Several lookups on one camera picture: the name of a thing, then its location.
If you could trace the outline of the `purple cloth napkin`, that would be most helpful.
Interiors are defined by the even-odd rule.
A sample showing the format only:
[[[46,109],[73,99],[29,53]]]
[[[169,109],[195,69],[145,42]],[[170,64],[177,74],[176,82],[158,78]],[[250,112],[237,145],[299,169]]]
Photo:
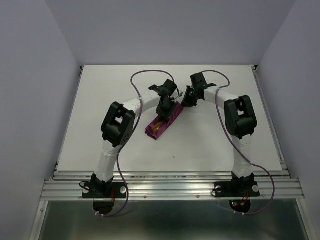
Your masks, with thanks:
[[[177,120],[177,118],[180,116],[180,114],[183,112],[184,107],[177,102],[177,106],[174,109],[173,113],[170,116],[170,119],[168,122],[161,119],[160,116],[157,116],[146,128],[145,128],[145,134],[152,138],[153,140],[158,140],[165,132],[166,130]],[[161,125],[158,132],[153,133],[152,127],[158,123],[164,121],[164,123]]]

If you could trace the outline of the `gold knife dark handle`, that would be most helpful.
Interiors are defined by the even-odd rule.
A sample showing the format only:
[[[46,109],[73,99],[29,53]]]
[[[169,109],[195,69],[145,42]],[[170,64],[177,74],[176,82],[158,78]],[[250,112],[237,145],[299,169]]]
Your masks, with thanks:
[[[163,124],[163,122],[158,122],[156,123],[153,127],[152,127],[152,132],[155,134],[159,131],[159,129],[161,128],[161,125]]]

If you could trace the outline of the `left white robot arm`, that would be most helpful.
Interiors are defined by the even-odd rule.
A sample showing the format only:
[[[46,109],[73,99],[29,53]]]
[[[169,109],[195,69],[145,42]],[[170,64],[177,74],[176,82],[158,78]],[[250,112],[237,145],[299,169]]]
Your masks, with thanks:
[[[91,176],[89,191],[101,198],[110,198],[113,187],[114,167],[121,149],[134,133],[136,118],[142,113],[156,108],[161,127],[173,119],[178,103],[172,95],[178,90],[177,85],[166,80],[163,85],[152,85],[137,99],[125,103],[113,102],[101,125],[102,151],[97,168]]]

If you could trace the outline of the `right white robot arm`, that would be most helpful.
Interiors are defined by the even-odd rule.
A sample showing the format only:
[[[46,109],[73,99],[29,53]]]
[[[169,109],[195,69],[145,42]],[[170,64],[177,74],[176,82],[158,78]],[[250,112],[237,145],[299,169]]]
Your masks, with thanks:
[[[233,168],[231,180],[216,181],[211,194],[216,198],[242,197],[253,192],[253,186],[257,185],[249,160],[252,135],[258,125],[257,117],[249,96],[237,96],[223,90],[231,85],[225,74],[211,70],[227,81],[227,84],[217,86],[207,83],[205,72],[208,70],[190,76],[191,86],[186,87],[182,105],[195,107],[199,100],[215,105],[222,129],[233,146]]]

